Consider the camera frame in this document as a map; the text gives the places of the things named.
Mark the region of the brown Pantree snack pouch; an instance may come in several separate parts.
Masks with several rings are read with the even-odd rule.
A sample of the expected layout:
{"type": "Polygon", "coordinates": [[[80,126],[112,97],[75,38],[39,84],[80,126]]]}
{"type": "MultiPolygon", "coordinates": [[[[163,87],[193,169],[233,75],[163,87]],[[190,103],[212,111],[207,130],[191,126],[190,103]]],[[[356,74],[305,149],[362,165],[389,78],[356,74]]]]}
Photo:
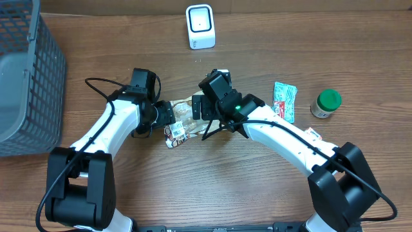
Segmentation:
{"type": "Polygon", "coordinates": [[[176,122],[164,128],[165,143],[168,148],[175,148],[191,137],[203,135],[208,125],[202,119],[193,119],[192,96],[171,101],[176,122]]]}

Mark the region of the light green packet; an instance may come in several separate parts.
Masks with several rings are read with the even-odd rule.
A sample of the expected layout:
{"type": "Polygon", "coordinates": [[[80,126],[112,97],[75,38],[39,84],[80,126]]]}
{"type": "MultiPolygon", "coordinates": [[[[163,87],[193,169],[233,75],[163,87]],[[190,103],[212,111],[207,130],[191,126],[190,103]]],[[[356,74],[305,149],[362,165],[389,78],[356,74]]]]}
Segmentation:
{"type": "Polygon", "coordinates": [[[297,92],[295,86],[281,82],[275,82],[274,84],[274,101],[285,101],[284,120],[291,124],[295,122],[295,97],[297,92]]]}

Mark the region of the orange snack packet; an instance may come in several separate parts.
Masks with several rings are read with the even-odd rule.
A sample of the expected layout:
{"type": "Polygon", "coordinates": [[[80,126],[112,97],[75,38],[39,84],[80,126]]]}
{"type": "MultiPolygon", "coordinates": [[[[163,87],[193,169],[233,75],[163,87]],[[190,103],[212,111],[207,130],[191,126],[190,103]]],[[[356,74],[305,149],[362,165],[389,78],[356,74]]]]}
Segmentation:
{"type": "Polygon", "coordinates": [[[311,128],[311,127],[305,129],[304,132],[305,132],[306,134],[308,134],[308,135],[311,135],[311,136],[315,137],[316,139],[319,139],[319,140],[322,140],[322,139],[323,139],[322,136],[321,136],[319,133],[317,133],[317,132],[316,132],[313,128],[311,128]]]}

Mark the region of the green lid jar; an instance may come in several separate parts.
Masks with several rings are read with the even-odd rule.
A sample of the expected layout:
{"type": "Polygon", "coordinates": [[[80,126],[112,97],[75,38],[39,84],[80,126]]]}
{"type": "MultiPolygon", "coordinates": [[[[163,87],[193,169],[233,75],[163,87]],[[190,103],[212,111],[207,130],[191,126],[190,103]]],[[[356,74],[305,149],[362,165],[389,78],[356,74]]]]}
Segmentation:
{"type": "Polygon", "coordinates": [[[334,89],[323,90],[312,103],[311,113],[320,119],[329,117],[342,104],[340,93],[334,89]]]}

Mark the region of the red snack bar wrapper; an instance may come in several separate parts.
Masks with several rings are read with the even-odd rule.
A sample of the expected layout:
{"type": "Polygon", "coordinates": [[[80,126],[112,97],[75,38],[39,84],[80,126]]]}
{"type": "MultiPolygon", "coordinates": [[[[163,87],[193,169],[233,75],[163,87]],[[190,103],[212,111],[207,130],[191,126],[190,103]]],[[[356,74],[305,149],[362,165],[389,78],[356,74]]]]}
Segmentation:
{"type": "Polygon", "coordinates": [[[272,109],[282,119],[285,118],[285,101],[274,101],[272,109]]]}

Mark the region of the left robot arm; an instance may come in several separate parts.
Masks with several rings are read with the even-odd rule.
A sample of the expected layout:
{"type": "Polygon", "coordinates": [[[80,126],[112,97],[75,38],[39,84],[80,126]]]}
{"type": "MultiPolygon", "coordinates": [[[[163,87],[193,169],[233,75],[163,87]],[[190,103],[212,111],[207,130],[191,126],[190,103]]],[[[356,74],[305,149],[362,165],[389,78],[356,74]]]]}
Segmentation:
{"type": "Polygon", "coordinates": [[[48,156],[46,193],[36,212],[70,231],[137,231],[135,219],[116,207],[113,159],[128,137],[145,139],[175,122],[171,103],[160,100],[160,78],[135,68],[129,84],[103,95],[106,109],[91,129],[70,147],[48,156]]]}

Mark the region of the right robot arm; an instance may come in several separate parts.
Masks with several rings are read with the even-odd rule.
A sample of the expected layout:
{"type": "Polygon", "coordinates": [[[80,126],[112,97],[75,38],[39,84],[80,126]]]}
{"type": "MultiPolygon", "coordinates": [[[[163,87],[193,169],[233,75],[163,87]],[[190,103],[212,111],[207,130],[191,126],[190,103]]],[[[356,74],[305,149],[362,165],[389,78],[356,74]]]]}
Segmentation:
{"type": "Polygon", "coordinates": [[[228,70],[214,69],[199,87],[195,119],[217,120],[219,130],[264,144],[307,178],[315,213],[300,231],[361,231],[362,216],[379,199],[380,188],[356,145],[338,147],[310,136],[258,97],[234,89],[228,70]]]}

